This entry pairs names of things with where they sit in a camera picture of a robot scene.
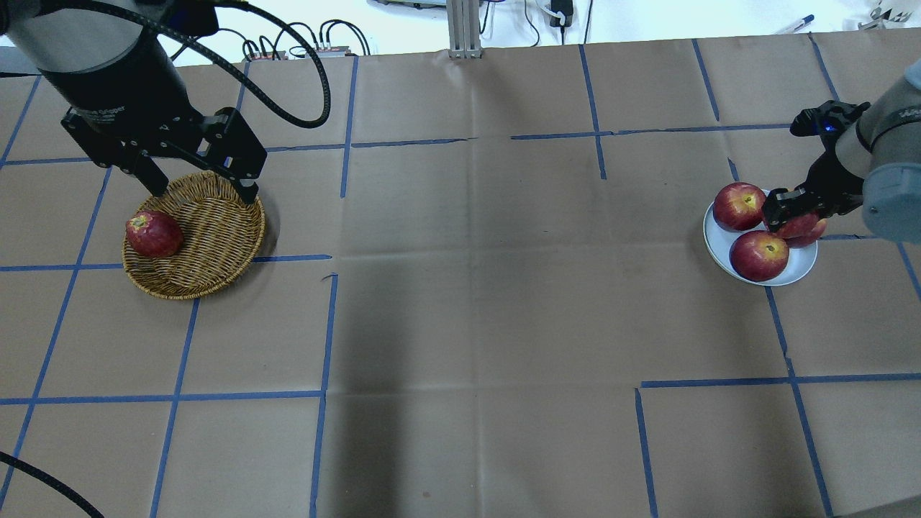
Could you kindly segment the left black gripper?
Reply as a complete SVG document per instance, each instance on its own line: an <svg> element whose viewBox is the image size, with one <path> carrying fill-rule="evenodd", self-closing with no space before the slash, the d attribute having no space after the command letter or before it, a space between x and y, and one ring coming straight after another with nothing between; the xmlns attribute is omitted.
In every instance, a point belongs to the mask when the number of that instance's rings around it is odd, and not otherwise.
<svg viewBox="0 0 921 518"><path fill-rule="evenodd" d="M195 155L205 140L205 166L229 181L244 204L255 203L266 148L239 109L205 117L193 108L154 36L139 37L111 62L62 73L60 94L70 104L60 124L80 150L101 167L126 168L151 196L164 196L170 180L149 154Z"/></svg>

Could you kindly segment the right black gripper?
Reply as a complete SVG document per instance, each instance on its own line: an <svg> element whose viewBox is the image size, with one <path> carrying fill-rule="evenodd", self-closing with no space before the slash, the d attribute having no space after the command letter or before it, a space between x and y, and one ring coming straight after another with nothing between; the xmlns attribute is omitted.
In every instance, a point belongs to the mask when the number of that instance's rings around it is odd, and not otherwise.
<svg viewBox="0 0 921 518"><path fill-rule="evenodd" d="M772 232L780 223L809 213L846 215L864 203L863 186L864 181L849 173L832 151L825 151L797 189L774 189L766 194L764 226Z"/></svg>

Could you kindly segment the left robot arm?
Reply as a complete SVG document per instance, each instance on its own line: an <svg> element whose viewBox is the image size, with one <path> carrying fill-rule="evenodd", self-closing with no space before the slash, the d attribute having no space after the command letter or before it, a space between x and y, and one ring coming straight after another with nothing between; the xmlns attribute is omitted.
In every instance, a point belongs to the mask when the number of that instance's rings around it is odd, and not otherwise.
<svg viewBox="0 0 921 518"><path fill-rule="evenodd" d="M119 168L164 196L155 158L184 160L230 182L245 204L258 194L266 149L233 107L203 115L145 21L168 1L4 1L2 33L68 102L60 124L102 168Z"/></svg>

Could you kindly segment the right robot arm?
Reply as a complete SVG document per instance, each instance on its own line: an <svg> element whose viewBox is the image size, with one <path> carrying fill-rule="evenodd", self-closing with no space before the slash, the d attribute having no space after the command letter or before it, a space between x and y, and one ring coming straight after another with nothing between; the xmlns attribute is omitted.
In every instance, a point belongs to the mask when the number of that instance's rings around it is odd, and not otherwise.
<svg viewBox="0 0 921 518"><path fill-rule="evenodd" d="M878 101L826 101L803 109L789 131L818 137L823 151L799 186L767 194L762 214L772 232L802 215L826 219L859 210L877 237L919 242L919 63L909 65Z"/></svg>

